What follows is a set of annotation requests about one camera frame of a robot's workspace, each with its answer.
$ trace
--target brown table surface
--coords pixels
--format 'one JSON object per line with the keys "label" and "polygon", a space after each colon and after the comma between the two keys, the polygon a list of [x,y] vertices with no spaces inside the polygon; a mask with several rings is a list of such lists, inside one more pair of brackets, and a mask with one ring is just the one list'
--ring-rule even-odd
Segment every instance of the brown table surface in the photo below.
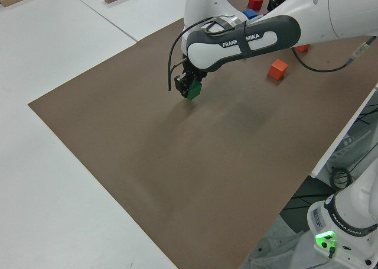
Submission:
{"label": "brown table surface", "polygon": [[[239,10],[247,1],[230,0]],[[289,50],[228,63],[189,102],[166,84],[182,28],[163,28],[30,107],[179,269],[234,269],[374,88],[377,50],[329,74],[305,70]],[[317,44],[303,58],[336,67],[360,43]],[[266,76],[276,59],[289,64],[280,82]]]}

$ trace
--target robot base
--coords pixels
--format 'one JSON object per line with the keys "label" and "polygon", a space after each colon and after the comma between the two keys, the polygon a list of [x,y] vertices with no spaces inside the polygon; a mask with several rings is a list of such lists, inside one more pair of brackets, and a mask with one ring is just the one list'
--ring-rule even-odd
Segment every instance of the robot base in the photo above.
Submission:
{"label": "robot base", "polygon": [[324,201],[317,202],[308,210],[307,221],[314,234],[314,248],[329,256],[334,241],[333,259],[350,269],[373,269],[378,265],[377,231],[364,237],[352,236],[341,230],[331,219]]}

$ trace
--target blue cube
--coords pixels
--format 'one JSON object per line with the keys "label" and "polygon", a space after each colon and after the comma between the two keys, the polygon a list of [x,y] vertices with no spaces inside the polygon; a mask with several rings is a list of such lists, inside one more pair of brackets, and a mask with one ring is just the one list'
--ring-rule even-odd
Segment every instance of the blue cube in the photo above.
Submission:
{"label": "blue cube", "polygon": [[245,14],[245,16],[247,16],[247,18],[250,20],[250,19],[253,19],[254,17],[257,17],[258,16],[258,13],[256,13],[254,10],[252,9],[247,9],[247,10],[244,10],[243,13]]}

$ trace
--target green indicator light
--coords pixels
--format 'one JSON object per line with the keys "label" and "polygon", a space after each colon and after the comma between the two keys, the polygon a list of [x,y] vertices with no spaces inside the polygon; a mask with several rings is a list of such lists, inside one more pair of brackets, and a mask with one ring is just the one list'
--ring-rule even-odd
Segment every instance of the green indicator light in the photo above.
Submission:
{"label": "green indicator light", "polygon": [[316,239],[321,239],[321,238],[325,238],[327,236],[334,236],[335,235],[335,232],[333,231],[328,231],[328,232],[323,232],[322,234],[318,234],[315,236]]}

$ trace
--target red cube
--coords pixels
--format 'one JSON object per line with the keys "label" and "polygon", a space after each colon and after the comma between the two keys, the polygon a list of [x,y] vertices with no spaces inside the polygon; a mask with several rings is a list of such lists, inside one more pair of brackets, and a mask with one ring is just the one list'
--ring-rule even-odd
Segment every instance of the red cube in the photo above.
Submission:
{"label": "red cube", "polygon": [[295,47],[295,49],[299,52],[302,52],[302,53],[306,52],[309,49],[309,44],[306,44],[305,46],[297,46],[297,47]]}
{"label": "red cube", "polygon": [[255,11],[260,11],[264,0],[249,0],[248,7]]}
{"label": "red cube", "polygon": [[276,79],[277,81],[280,81],[283,78],[288,67],[289,65],[287,65],[285,62],[277,59],[271,65],[271,68],[268,71],[268,76]]}

